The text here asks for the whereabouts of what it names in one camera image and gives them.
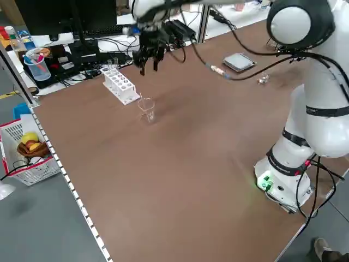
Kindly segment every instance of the computer monitor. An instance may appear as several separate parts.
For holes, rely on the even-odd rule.
[[[16,0],[16,4],[31,35],[56,38],[60,33],[71,32],[69,0]]]
[[[82,30],[117,24],[116,0],[75,0]],[[70,0],[16,0],[31,35],[49,35],[51,41],[58,34],[74,31]]]
[[[76,0],[76,5],[84,31],[117,24],[116,0]]]

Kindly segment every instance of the person's foot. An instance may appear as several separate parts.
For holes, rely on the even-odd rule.
[[[319,260],[321,260],[324,251],[332,251],[325,239],[316,239],[314,249]]]

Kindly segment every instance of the test tube rack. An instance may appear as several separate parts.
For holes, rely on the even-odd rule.
[[[121,103],[128,105],[140,98],[140,95],[136,92],[135,85],[116,68],[103,68],[101,72],[105,77],[103,85],[108,88]]]

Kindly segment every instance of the wire basket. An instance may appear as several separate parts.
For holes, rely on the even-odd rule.
[[[0,147],[3,157],[2,163],[6,174],[12,169],[16,161],[25,160],[25,157],[17,152],[17,146],[20,143],[22,135],[23,130],[20,119],[0,125]],[[44,141],[41,133],[37,135],[40,141]],[[27,186],[31,186],[59,172],[60,168],[58,164],[50,156],[42,162],[12,172],[9,177],[13,177]]]

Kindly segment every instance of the table surface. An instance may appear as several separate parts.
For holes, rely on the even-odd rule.
[[[237,32],[266,51],[265,26]],[[231,34],[197,48],[216,65],[243,51]],[[184,64],[165,55],[157,73],[147,64],[145,77],[135,67],[122,70],[155,100],[152,125],[102,78],[42,97],[35,113],[114,261],[273,261],[304,218],[266,199],[253,166],[281,134],[304,62],[270,69],[260,86],[257,78],[227,81],[185,50]],[[258,68],[277,59],[250,57]],[[348,167],[344,158],[324,164],[340,174]],[[321,173],[319,198],[329,189]]]
[[[200,26],[200,18],[201,18],[201,15],[200,14],[197,15],[197,13],[195,12],[201,11],[201,7],[202,5],[192,4],[190,5],[190,12],[193,12],[193,13],[190,13],[187,11],[183,12],[186,22],[190,24],[190,28],[193,29],[195,32],[198,32],[198,29]],[[260,9],[259,5],[255,5],[254,3],[247,3],[242,12],[235,11],[232,8],[232,5],[223,6],[222,8],[220,8],[220,11],[227,19],[229,19],[234,25],[236,25],[237,28],[241,28],[241,27],[266,19],[269,9]],[[173,20],[178,19],[183,22],[183,18],[181,14],[175,15],[171,17],[171,19]],[[117,22],[119,25],[135,23],[131,14],[118,16]],[[208,26],[206,30],[206,39],[216,37],[217,35],[224,34],[228,31],[229,31],[229,28],[226,25],[223,25],[215,21],[211,16],[209,17]],[[73,35],[71,33],[60,34],[59,41],[56,41],[56,42],[50,41],[48,35],[33,35],[32,37],[36,46],[52,46],[52,45],[59,45],[59,44],[69,44],[74,41]],[[120,41],[121,44],[114,44],[108,41],[99,40],[98,46],[100,48],[100,52],[126,51],[126,49],[128,49],[129,50],[128,55],[132,55],[132,51],[135,51],[139,48],[138,37],[136,37],[135,39],[133,37],[128,37],[127,35],[116,35],[116,36],[110,36],[109,38]],[[23,65],[19,61],[15,52],[10,51],[8,53],[15,67],[21,74],[25,84],[28,87],[36,86],[36,84],[24,72]],[[83,77],[81,76],[74,77],[74,79],[80,79],[80,78],[83,79]],[[77,84],[77,81],[68,80],[67,82],[71,85]],[[65,86],[62,83],[56,83],[54,85],[51,85],[47,88],[40,90],[39,95],[44,96],[46,94],[49,94],[64,88]]]

